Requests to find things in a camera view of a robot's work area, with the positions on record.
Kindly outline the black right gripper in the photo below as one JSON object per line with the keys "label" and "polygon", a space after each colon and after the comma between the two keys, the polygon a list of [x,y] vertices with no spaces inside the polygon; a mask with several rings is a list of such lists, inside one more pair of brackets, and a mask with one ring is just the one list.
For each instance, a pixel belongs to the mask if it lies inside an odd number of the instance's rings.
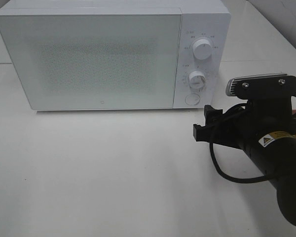
{"label": "black right gripper", "polygon": [[193,126],[197,142],[244,151],[296,151],[296,113],[290,97],[250,99],[226,112],[207,105],[204,116],[204,126]]}

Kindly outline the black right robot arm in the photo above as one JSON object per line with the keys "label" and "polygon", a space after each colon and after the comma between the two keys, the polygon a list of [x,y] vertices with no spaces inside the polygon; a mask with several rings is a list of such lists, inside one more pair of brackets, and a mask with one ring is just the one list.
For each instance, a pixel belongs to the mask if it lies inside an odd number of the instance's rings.
{"label": "black right robot arm", "polygon": [[[209,144],[217,173],[239,184],[270,182],[282,215],[296,226],[296,113],[291,99],[251,99],[227,111],[207,105],[204,117],[205,125],[193,126],[193,136]],[[237,178],[225,173],[215,156],[215,144],[242,150],[262,176]]]}

